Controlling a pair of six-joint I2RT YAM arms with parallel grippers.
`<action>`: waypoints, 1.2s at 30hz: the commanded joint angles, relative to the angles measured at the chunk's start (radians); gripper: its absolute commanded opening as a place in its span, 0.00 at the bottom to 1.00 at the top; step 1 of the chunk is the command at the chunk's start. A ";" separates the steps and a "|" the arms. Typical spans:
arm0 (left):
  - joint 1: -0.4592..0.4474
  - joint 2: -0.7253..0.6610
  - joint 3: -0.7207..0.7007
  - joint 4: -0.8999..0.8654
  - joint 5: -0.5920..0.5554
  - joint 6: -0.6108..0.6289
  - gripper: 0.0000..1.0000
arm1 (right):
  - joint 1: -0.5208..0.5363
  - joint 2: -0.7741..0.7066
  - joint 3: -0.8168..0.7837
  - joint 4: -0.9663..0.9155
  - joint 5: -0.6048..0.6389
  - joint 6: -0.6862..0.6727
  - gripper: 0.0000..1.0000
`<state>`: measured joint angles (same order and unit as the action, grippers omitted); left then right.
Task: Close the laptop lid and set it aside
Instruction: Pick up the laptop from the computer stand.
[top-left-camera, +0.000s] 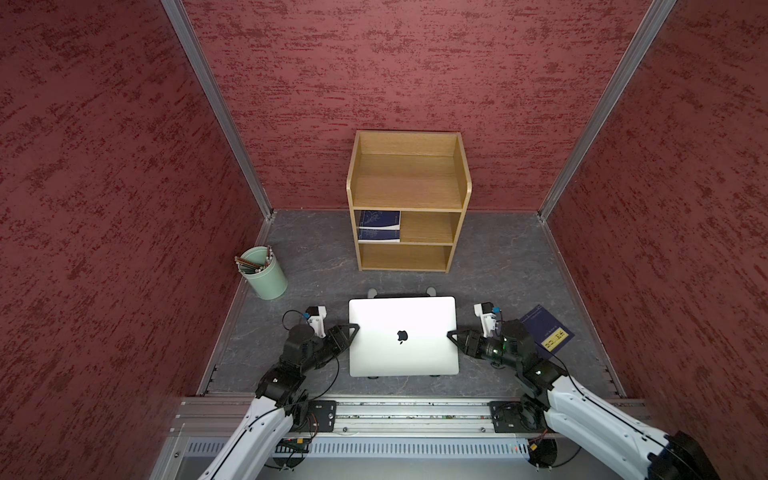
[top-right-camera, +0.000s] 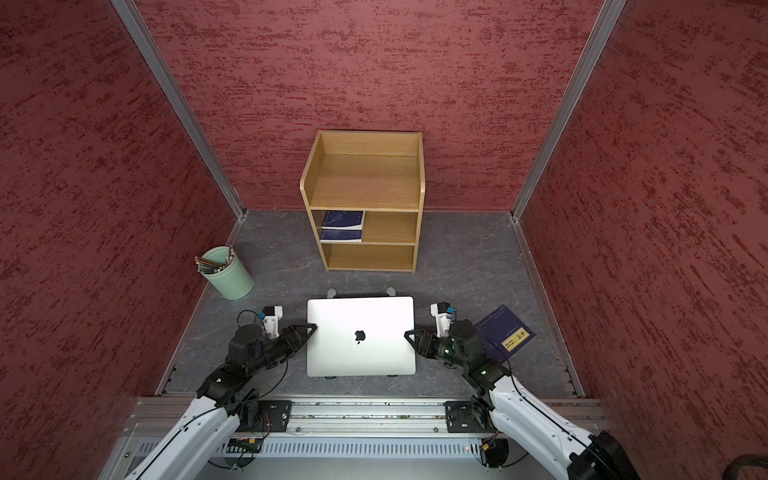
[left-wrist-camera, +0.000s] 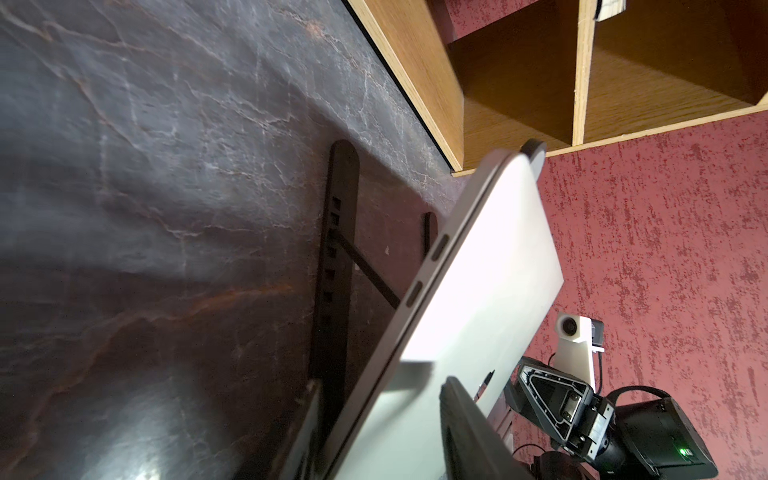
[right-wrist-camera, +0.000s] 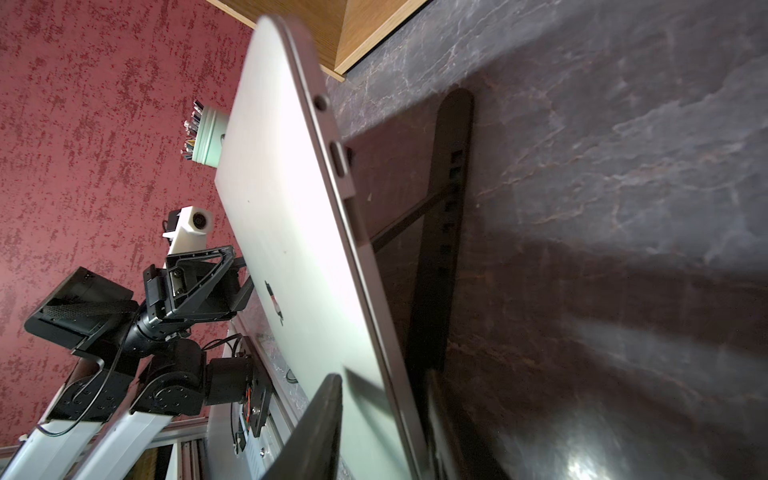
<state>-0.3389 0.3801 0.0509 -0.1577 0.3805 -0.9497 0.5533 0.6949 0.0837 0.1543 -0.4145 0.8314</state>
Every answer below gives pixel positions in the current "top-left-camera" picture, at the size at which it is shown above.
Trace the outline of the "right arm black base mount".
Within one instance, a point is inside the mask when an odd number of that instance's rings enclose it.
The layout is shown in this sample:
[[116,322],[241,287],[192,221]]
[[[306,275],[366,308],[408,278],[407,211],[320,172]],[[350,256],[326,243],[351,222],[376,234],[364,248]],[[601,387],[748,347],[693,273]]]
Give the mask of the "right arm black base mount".
[[496,433],[540,434],[547,428],[543,408],[527,398],[491,401],[488,406]]

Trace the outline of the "silver laptop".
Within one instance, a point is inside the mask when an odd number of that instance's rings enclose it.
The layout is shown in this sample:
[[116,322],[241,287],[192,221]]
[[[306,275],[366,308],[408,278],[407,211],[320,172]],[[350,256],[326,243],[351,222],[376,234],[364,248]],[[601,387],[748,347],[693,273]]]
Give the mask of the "silver laptop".
[[349,321],[359,331],[349,348],[353,377],[444,376],[459,373],[452,296],[354,299]]

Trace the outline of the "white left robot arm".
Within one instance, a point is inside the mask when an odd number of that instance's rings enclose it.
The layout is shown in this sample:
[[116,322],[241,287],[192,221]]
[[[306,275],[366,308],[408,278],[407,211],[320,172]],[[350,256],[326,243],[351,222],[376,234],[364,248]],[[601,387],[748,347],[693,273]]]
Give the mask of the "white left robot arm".
[[304,323],[288,331],[282,354],[260,379],[246,415],[202,479],[255,479],[278,443],[304,421],[310,399],[302,389],[306,373],[320,369],[350,348],[359,326],[330,328],[323,337]]

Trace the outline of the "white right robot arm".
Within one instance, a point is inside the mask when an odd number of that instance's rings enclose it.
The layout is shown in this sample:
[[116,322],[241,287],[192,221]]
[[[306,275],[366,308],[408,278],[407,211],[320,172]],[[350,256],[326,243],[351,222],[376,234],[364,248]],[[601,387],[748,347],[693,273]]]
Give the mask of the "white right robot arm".
[[703,447],[690,435],[673,435],[635,419],[581,386],[567,368],[539,355],[518,320],[505,321],[497,337],[466,329],[447,338],[472,358],[509,367],[523,392],[524,418],[533,429],[573,441],[624,479],[717,479]]

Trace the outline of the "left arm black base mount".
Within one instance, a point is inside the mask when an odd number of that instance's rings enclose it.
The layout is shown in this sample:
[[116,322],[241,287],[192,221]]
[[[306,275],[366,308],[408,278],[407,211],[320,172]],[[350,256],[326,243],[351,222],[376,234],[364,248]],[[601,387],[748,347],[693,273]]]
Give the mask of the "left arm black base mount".
[[292,410],[293,431],[311,434],[332,432],[335,428],[338,403],[334,400],[312,400],[300,403]]

